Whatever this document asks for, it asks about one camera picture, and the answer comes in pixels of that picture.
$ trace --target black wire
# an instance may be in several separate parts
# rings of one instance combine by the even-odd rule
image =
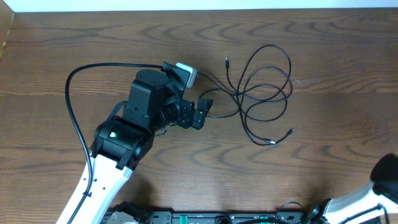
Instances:
[[[305,213],[305,214],[308,214],[308,211],[303,207],[303,205],[301,205],[300,203],[298,203],[298,202],[286,202],[286,203],[284,203],[283,205],[281,205],[277,210],[276,210],[276,212],[275,212],[275,217],[278,219],[278,220],[280,220],[280,218],[279,218],[279,216],[278,216],[278,213],[280,212],[280,210],[282,210],[284,207],[286,207],[286,206],[288,206],[288,205],[298,205],[299,207],[301,207],[301,209],[303,210],[303,212]]]
[[[82,71],[84,69],[87,68],[93,68],[93,67],[103,67],[103,66],[121,66],[121,67],[144,67],[144,68],[162,68],[162,66],[160,65],[147,65],[147,64],[132,64],[132,63],[94,63],[94,64],[90,64],[90,65],[84,65],[82,67],[78,67],[76,69],[74,69],[74,71],[72,71],[67,79],[67,83],[65,85],[65,100],[67,102],[67,108],[68,108],[68,112],[70,115],[70,119],[72,120],[72,123],[76,129],[77,135],[80,138],[80,142],[81,145],[83,146],[83,150],[85,152],[85,156],[86,156],[86,162],[87,162],[87,166],[88,166],[88,183],[87,183],[87,188],[85,190],[85,192],[83,193],[83,196],[79,202],[79,204],[77,205],[75,211],[72,213],[72,216],[70,217],[68,224],[71,224],[73,219],[75,218],[76,214],[78,213],[80,207],[83,205],[83,202],[85,201],[87,196],[90,196],[90,189],[91,189],[91,185],[93,184],[93,167],[91,165],[91,159],[90,159],[90,152],[88,151],[85,139],[83,137],[83,134],[80,131],[79,125],[77,123],[77,120],[75,118],[75,114],[73,113],[72,110],[72,105],[70,103],[70,97],[69,97],[69,86],[70,86],[70,82],[73,78],[73,76],[78,73],[79,71]]]
[[[359,213],[353,215],[352,217],[348,217],[348,218],[346,218],[343,222],[341,222],[340,224],[348,223],[349,221],[352,221],[352,220],[354,220],[354,219],[356,219],[356,218],[358,218],[358,217],[361,217],[361,216],[363,216],[363,215],[365,215],[365,214],[368,214],[368,213],[370,213],[370,212],[373,212],[373,211],[375,211],[375,210],[380,210],[380,209],[383,209],[383,211],[384,211],[384,216],[385,216],[385,218],[386,218],[386,224],[390,224],[390,220],[388,219],[387,210],[386,210],[386,208],[385,208],[382,204],[378,204],[378,205],[376,205],[376,206],[373,207],[373,208],[370,208],[370,209],[367,209],[367,210],[365,210],[365,211],[359,212]]]
[[[264,49],[264,48],[266,48],[266,47],[274,47],[274,48],[277,48],[278,50],[280,50],[280,51],[286,56],[287,60],[289,61],[289,72],[288,72],[288,74],[286,74],[283,70],[281,70],[281,69],[279,69],[279,68],[277,68],[277,67],[262,67],[262,68],[256,70],[254,73],[252,73],[252,74],[250,75],[250,77],[246,80],[246,83],[244,84],[243,90],[240,91],[240,90],[239,90],[239,87],[241,86],[241,82],[242,82],[242,80],[243,80],[243,76],[245,75],[246,70],[248,69],[248,66],[249,66],[251,60],[252,60],[253,57],[258,53],[258,51],[260,51],[261,49]],[[253,76],[255,76],[255,75],[256,75],[258,72],[260,72],[261,70],[267,70],[267,69],[275,70],[275,71],[279,72],[281,75],[283,75],[283,76],[286,78],[286,82],[284,83],[284,85],[283,85],[281,88],[279,88],[279,87],[277,87],[277,86],[275,86],[275,85],[273,85],[273,84],[263,83],[263,84],[258,84],[258,85],[254,86],[254,87],[251,87],[251,88],[247,89],[248,84],[249,84],[251,78],[252,78]],[[209,118],[229,118],[229,117],[232,117],[232,116],[236,115],[237,113],[239,113],[239,115],[240,115],[240,117],[241,117],[241,122],[242,122],[242,126],[243,126],[243,129],[244,129],[244,132],[246,133],[246,136],[250,139],[250,141],[252,141],[254,144],[257,144],[257,145],[259,145],[259,146],[275,145],[275,144],[278,144],[278,143],[280,143],[281,141],[283,141],[287,136],[291,135],[291,134],[293,133],[293,131],[294,131],[294,128],[290,129],[290,130],[285,134],[284,137],[280,138],[280,139],[277,140],[277,141],[273,141],[273,140],[271,140],[271,139],[262,138],[262,137],[257,136],[256,134],[254,134],[254,133],[249,129],[247,119],[249,118],[249,119],[252,120],[252,121],[260,122],[260,123],[268,123],[268,122],[275,121],[275,120],[279,119],[279,118],[286,112],[286,108],[287,108],[287,99],[292,95],[292,92],[293,92],[293,84],[292,84],[292,81],[290,80],[290,73],[291,73],[291,71],[292,71],[292,62],[290,61],[289,55],[288,55],[282,48],[280,48],[280,47],[278,47],[278,46],[276,46],[276,45],[264,45],[264,46],[258,48],[258,49],[251,55],[250,59],[248,60],[246,66],[245,66],[245,68],[244,68],[244,70],[243,70],[243,72],[242,72],[241,78],[239,79],[239,83],[238,83],[238,87],[237,87],[237,88],[235,88],[235,86],[231,83],[231,80],[229,79],[229,60],[228,60],[228,58],[226,58],[226,77],[227,77],[227,80],[228,80],[228,83],[229,83],[230,87],[231,87],[232,90],[233,90],[232,92],[229,91],[229,90],[226,90],[226,89],[223,88],[223,87],[221,87],[221,85],[219,85],[217,82],[215,82],[215,81],[214,81],[212,78],[210,78],[208,75],[205,75],[204,73],[198,72],[198,74],[203,75],[204,77],[206,77],[207,79],[209,79],[211,82],[213,82],[213,83],[217,86],[217,88],[204,91],[204,92],[199,96],[199,98],[202,98],[204,95],[206,95],[207,93],[210,93],[210,92],[212,92],[212,91],[223,91],[223,92],[225,92],[225,93],[228,94],[228,95],[233,99],[233,101],[236,103],[236,105],[238,106],[237,110],[236,110],[234,113],[231,113],[231,114],[229,114],[229,115],[213,116],[213,115],[209,115],[209,114],[208,114],[207,117],[209,117]],[[286,95],[285,92],[284,92],[284,88],[286,87],[287,84],[290,85],[290,92],[289,92],[288,95]],[[256,89],[256,88],[258,88],[258,87],[260,87],[260,86],[268,86],[268,87],[271,87],[271,88],[275,88],[275,89],[277,89],[277,93],[275,93],[273,96],[271,96],[271,97],[269,97],[269,98],[266,98],[266,99],[263,99],[263,100],[247,95],[247,93],[248,93],[249,91],[254,90],[254,89]],[[279,100],[274,100],[274,98],[275,98],[276,96],[278,96],[279,93],[281,93],[284,97],[283,97],[282,99],[279,99]],[[251,100],[256,101],[257,103],[251,105],[246,111],[244,111],[244,110],[242,109],[243,99],[244,99],[244,98],[249,98],[249,99],[251,99]],[[257,106],[257,105],[260,105],[260,104],[263,104],[263,103],[281,103],[281,102],[283,102],[283,101],[284,101],[284,103],[285,103],[284,109],[283,109],[282,112],[281,112],[278,116],[276,116],[275,118],[266,119],[266,120],[261,120],[261,119],[252,118],[251,116],[248,115],[248,114],[249,114],[249,111],[250,111],[253,107]],[[265,144],[264,144],[264,143],[258,143],[255,139],[260,140],[260,141],[263,141],[263,142],[265,142]]]

